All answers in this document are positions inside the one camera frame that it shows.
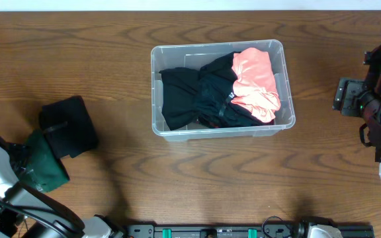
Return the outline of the dark green cloth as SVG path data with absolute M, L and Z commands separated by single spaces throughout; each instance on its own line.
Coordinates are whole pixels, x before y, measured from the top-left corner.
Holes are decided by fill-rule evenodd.
M 25 145 L 28 157 L 17 171 L 18 179 L 39 192 L 51 192 L 69 182 L 69 175 L 40 130 L 33 131 Z

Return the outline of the black cloth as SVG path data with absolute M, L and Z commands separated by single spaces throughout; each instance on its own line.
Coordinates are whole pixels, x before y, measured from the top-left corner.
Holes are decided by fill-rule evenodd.
M 79 95 L 42 107 L 39 125 L 56 158 L 77 157 L 97 148 L 97 137 L 85 102 Z

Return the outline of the salmon pink cloth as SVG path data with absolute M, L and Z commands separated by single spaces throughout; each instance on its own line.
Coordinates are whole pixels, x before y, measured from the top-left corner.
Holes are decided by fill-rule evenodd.
M 246 109 L 262 123 L 272 122 L 281 102 L 269 53 L 256 48 L 235 53 L 232 70 L 237 76 L 232 103 Z

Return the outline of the dark navy garment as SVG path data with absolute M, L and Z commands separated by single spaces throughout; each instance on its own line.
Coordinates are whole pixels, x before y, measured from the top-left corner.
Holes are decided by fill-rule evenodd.
M 235 128 L 250 126 L 270 126 L 252 116 L 250 111 L 232 103 L 233 82 L 223 77 L 208 74 L 199 81 L 194 106 L 198 110 L 198 120 L 209 128 Z

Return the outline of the black garment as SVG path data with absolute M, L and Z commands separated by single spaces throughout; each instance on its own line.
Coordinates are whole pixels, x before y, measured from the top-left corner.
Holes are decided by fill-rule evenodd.
M 199 112 L 194 106 L 194 98 L 202 77 L 213 74 L 234 83 L 237 76 L 232 70 L 233 55 L 232 52 L 219 57 L 199 70 L 176 67 L 159 72 L 163 83 L 161 113 L 170 130 L 177 130 L 198 120 Z

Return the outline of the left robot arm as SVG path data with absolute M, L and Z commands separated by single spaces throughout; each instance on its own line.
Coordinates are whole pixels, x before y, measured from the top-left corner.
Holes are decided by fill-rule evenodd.
M 13 168 L 30 155 L 30 147 L 9 143 L 0 136 L 0 237 L 11 237 L 18 225 L 35 221 L 25 237 L 125 237 L 123 228 L 106 217 L 82 220 L 73 211 L 21 182 Z

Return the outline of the clear plastic storage container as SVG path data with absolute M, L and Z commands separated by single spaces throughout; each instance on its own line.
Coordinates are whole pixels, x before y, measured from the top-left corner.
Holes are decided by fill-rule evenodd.
M 161 113 L 163 106 L 163 83 L 159 72 L 163 69 L 186 67 L 199 70 L 203 65 L 231 52 L 248 48 L 268 52 L 275 76 L 281 108 L 275 112 L 275 123 L 271 126 L 210 129 L 190 123 L 171 131 Z M 156 46 L 151 51 L 151 124 L 153 132 L 168 142 L 190 139 L 227 138 L 238 136 L 273 136 L 293 127 L 296 115 L 286 68 L 282 43 L 275 39 L 244 42 L 220 42 L 211 44 L 185 44 Z

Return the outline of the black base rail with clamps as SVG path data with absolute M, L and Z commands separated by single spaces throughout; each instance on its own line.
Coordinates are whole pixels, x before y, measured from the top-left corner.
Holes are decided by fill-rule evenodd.
M 338 225 L 330 219 L 310 217 L 297 222 L 284 221 L 277 216 L 267 218 L 261 225 L 250 226 L 179 226 L 134 224 L 119 226 L 103 216 L 84 221 L 86 237 L 118 238 L 308 238 L 342 237 L 374 238 L 371 225 Z

